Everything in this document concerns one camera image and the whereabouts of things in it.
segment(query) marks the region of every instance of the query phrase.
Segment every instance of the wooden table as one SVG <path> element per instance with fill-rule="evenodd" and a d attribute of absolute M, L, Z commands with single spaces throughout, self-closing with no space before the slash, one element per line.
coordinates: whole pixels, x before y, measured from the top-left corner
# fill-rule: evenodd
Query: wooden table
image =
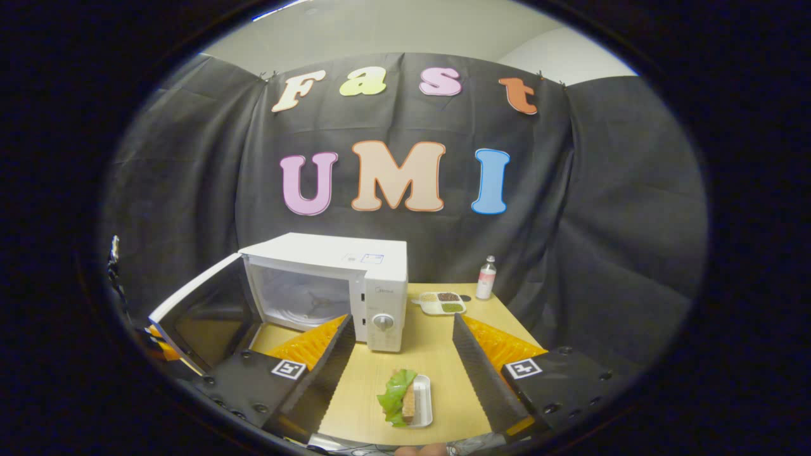
<path fill-rule="evenodd" d="M 378 445 L 426 445 L 491 432 L 451 340 L 453 316 L 425 315 L 411 303 L 425 291 L 468 295 L 472 300 L 466 303 L 466 315 L 540 346 L 495 295 L 488 300 L 476 299 L 475 283 L 411 283 L 401 352 L 372 352 L 365 343 L 355 345 L 321 422 L 320 434 Z M 260 330 L 252 349 L 270 351 L 298 334 L 268 324 Z M 385 392 L 396 368 L 413 369 L 431 379 L 434 420 L 430 426 L 394 428 L 385 421 L 375 396 Z"/>

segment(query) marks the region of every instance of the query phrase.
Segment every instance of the bread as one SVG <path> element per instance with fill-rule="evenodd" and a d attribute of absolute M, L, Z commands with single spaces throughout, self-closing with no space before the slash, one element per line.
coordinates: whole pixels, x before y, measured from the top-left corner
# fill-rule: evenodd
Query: bread
<path fill-rule="evenodd" d="M 405 396 L 403 396 L 403 421 L 408 424 L 411 424 L 411 421 L 414 420 L 414 413 L 417 410 L 417 404 L 414 400 L 414 382 L 411 382 L 411 385 L 408 385 L 408 389 L 405 390 Z"/>

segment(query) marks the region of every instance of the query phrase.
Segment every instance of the microwave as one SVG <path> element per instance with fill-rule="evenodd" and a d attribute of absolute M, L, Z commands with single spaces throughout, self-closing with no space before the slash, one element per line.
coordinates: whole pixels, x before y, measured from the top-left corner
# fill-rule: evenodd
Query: microwave
<path fill-rule="evenodd" d="M 404 241 L 288 233 L 203 271 L 149 320 L 200 374 L 250 348 L 264 324 L 306 331 L 345 314 L 357 341 L 398 352 L 407 286 Z"/>

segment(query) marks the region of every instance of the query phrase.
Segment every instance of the ceiling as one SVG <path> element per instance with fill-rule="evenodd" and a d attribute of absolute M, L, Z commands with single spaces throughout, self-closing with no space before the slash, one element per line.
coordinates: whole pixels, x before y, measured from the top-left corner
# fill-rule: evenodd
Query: ceiling
<path fill-rule="evenodd" d="M 561 27 L 512 0 L 304 0 L 244 25 L 203 52 L 257 75 L 383 52 L 495 62 Z"/>

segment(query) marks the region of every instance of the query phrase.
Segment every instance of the hand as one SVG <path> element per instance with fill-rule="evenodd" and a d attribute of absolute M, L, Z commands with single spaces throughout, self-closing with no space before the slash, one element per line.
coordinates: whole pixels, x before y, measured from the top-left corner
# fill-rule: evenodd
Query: hand
<path fill-rule="evenodd" d="M 394 451 L 394 456 L 448 456 L 448 447 L 444 443 L 432 443 L 419 450 L 413 446 L 401 446 Z"/>

